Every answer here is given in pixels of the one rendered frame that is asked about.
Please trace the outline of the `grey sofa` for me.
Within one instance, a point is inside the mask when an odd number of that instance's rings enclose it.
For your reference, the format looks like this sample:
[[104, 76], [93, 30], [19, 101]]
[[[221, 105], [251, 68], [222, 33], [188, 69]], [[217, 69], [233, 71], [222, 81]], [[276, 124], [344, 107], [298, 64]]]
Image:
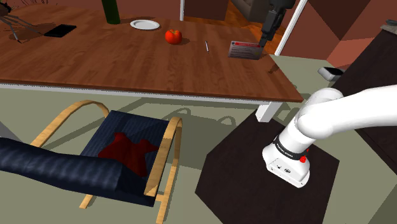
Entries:
[[250, 22], [263, 23], [270, 9], [269, 0], [231, 0], [231, 2]]

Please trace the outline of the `grey card with red stripe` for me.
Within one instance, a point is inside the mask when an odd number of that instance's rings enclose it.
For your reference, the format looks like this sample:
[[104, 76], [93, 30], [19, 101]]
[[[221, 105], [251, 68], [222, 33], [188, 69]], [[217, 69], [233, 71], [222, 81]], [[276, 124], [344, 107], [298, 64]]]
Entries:
[[261, 57], [263, 47], [258, 43], [232, 41], [228, 51], [228, 57], [240, 59], [258, 60]]

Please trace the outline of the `grey and white flat box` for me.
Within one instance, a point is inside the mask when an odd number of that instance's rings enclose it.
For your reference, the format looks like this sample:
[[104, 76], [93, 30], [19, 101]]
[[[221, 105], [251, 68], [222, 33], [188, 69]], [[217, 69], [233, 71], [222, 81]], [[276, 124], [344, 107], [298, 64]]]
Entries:
[[321, 67], [318, 69], [318, 73], [327, 81], [337, 81], [344, 72], [344, 69], [334, 67]]

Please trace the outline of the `red apple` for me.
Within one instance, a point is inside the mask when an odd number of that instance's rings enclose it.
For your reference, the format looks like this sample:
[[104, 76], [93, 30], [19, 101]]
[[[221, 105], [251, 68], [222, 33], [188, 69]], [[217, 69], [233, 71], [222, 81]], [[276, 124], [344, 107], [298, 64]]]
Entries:
[[166, 42], [168, 42], [169, 44], [172, 44], [172, 45], [180, 44], [180, 42], [182, 42], [182, 34], [178, 30], [176, 30], [176, 31], [173, 29], [168, 30], [165, 33], [165, 40], [166, 40]]

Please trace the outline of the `dark brown cabinet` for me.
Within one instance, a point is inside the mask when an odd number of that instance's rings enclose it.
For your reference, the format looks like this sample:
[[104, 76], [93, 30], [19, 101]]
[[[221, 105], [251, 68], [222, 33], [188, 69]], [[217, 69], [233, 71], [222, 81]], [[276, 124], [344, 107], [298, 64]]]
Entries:
[[[397, 85], [397, 34], [383, 29], [333, 88], [348, 96], [387, 85]], [[372, 127], [356, 132], [397, 175], [397, 127]]]

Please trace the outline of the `white plate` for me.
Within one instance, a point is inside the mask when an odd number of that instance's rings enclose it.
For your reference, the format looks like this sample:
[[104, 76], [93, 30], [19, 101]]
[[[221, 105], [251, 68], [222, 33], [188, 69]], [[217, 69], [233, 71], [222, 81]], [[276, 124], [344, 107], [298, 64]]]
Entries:
[[160, 24], [152, 20], [133, 20], [130, 26], [139, 30], [152, 31], [158, 29]]

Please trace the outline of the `wooden table with white legs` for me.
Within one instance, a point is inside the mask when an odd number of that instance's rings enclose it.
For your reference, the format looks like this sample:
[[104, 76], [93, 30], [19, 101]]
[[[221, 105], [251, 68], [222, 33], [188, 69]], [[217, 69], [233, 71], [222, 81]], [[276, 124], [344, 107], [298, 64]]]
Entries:
[[[247, 29], [159, 18], [158, 29], [143, 31], [130, 26], [132, 15], [110, 25], [101, 11], [49, 4], [14, 13], [41, 34], [19, 30], [19, 43], [0, 25], [1, 88], [256, 104], [261, 122], [282, 103], [302, 101], [270, 55], [228, 57], [233, 40], [254, 41]], [[76, 28], [62, 38], [44, 35], [60, 24]], [[180, 44], [166, 42], [171, 29], [181, 32]]]

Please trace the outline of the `dark green bottle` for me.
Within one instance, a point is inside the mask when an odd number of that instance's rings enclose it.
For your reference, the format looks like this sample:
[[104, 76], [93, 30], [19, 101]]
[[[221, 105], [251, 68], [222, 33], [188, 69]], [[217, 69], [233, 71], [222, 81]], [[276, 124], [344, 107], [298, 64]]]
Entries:
[[120, 23], [120, 15], [116, 0], [101, 0], [106, 21], [109, 24], [116, 25]]

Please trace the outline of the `dark robot stand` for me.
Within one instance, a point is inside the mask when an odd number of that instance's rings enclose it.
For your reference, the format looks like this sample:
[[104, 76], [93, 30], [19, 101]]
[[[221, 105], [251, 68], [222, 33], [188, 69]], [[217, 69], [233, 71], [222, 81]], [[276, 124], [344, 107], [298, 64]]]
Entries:
[[223, 224], [323, 223], [339, 161], [312, 145], [308, 183], [287, 183], [261, 155], [283, 128], [249, 116], [207, 154], [195, 193]]

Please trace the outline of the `dark red cloth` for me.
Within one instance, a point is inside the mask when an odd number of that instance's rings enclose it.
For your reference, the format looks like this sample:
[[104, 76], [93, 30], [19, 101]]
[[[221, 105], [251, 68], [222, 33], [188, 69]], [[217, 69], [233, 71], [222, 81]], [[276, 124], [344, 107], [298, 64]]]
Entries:
[[157, 151], [158, 147], [147, 139], [133, 143], [123, 132], [114, 133], [113, 142], [99, 152], [99, 158], [111, 158], [121, 162], [140, 177], [148, 175], [145, 154]]

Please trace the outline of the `black tablet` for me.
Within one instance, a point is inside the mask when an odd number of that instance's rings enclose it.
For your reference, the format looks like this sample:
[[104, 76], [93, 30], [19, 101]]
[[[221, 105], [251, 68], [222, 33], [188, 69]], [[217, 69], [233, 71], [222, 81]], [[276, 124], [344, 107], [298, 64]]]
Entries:
[[73, 31], [75, 28], [76, 28], [75, 25], [60, 24], [55, 28], [53, 28], [52, 30], [44, 33], [44, 35], [48, 37], [62, 38], [66, 34]]

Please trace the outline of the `dark thin-legged lamp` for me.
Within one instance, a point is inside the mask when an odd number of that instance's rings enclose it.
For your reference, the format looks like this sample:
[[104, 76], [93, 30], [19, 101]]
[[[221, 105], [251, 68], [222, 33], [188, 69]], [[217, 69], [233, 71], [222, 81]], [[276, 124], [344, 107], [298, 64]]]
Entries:
[[26, 22], [25, 20], [22, 20], [18, 16], [11, 15], [10, 13], [12, 10], [13, 10], [12, 7], [9, 6], [7, 2], [3, 3], [0, 1], [0, 21], [2, 21], [3, 23], [7, 24], [10, 27], [15, 39], [19, 43], [21, 43], [21, 41], [19, 40], [19, 38], [13, 28], [13, 25], [15, 25], [15, 24], [21, 25], [33, 32], [41, 34], [39, 31], [31, 28], [32, 24]]

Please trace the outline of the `white door frame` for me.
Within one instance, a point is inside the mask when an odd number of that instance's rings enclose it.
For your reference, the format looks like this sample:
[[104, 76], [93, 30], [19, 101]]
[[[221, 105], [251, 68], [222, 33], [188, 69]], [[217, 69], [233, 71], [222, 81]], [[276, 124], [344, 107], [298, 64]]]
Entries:
[[[280, 28], [276, 31], [272, 41], [267, 41], [267, 44], [265, 45], [264, 48], [264, 50], [267, 53], [280, 56], [308, 0], [297, 0], [297, 1], [298, 3], [296, 3], [296, 7], [294, 7], [293, 16], [289, 20], [287, 28], [283, 28], [282, 26], [280, 26]], [[189, 22], [212, 24], [212, 25], [240, 27], [243, 29], [248, 29], [257, 40], [260, 40], [261, 37], [262, 24], [257, 22], [249, 22], [248, 20], [246, 20], [243, 14], [230, 1], [228, 2], [224, 20], [211, 20], [207, 18], [187, 17], [186, 15], [184, 15], [183, 20]]]

